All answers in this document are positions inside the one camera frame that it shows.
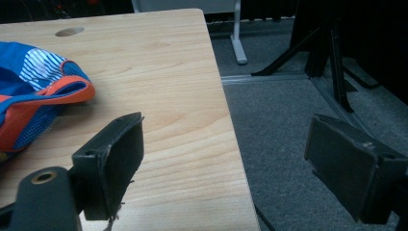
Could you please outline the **white table leg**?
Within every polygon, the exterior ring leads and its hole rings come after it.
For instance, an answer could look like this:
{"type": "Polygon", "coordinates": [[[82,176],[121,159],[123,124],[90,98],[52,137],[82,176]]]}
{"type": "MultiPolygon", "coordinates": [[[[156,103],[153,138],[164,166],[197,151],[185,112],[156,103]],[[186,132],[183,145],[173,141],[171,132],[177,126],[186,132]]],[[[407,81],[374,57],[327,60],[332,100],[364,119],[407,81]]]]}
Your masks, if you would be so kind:
{"type": "Polygon", "coordinates": [[[247,64],[247,57],[242,46],[240,33],[241,33],[241,0],[235,0],[234,28],[233,33],[230,35],[230,40],[233,46],[237,63],[239,65],[245,65],[247,64]]]}

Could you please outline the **black metal stand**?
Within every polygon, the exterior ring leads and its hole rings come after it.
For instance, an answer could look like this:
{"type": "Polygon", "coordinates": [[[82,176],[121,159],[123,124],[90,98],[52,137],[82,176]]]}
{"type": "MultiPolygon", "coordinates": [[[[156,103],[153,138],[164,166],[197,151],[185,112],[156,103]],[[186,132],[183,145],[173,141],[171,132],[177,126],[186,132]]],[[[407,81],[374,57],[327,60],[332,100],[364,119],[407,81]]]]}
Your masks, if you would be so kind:
{"type": "Polygon", "coordinates": [[[346,95],[341,29],[352,38],[348,27],[361,23],[368,5],[369,0],[298,0],[289,49],[252,76],[272,75],[298,52],[308,51],[305,73],[321,77],[330,61],[335,102],[353,113],[346,95]]]}

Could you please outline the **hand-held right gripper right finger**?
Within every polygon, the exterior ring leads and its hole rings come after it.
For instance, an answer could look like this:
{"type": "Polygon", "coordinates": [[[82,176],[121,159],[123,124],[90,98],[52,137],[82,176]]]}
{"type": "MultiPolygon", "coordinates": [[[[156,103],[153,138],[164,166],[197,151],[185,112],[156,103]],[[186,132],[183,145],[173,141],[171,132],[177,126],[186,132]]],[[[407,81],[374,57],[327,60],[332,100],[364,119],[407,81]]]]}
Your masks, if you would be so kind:
{"type": "Polygon", "coordinates": [[[354,220],[408,225],[408,157],[327,115],[312,117],[305,149],[312,172],[354,220]]]}

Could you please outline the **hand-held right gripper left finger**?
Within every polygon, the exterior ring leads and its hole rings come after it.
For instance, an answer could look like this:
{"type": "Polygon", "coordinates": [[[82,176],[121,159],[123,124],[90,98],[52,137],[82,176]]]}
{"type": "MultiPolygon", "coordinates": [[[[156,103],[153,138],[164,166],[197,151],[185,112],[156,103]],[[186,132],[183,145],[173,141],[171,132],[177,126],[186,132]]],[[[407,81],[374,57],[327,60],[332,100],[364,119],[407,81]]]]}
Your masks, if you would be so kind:
{"type": "Polygon", "coordinates": [[[114,217],[144,155],[143,116],[118,117],[72,155],[71,174],[87,220],[114,217]]]}

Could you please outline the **blue and orange garment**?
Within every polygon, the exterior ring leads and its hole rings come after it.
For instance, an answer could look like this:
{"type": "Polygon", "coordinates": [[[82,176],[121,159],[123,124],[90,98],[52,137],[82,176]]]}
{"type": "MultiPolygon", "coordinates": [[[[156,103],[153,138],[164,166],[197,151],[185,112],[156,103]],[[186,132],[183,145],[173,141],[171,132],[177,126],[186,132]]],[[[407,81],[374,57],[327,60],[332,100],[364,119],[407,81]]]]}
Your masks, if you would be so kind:
{"type": "Polygon", "coordinates": [[[0,163],[30,145],[64,106],[95,95],[87,74],[58,54],[0,41],[0,163]]]}

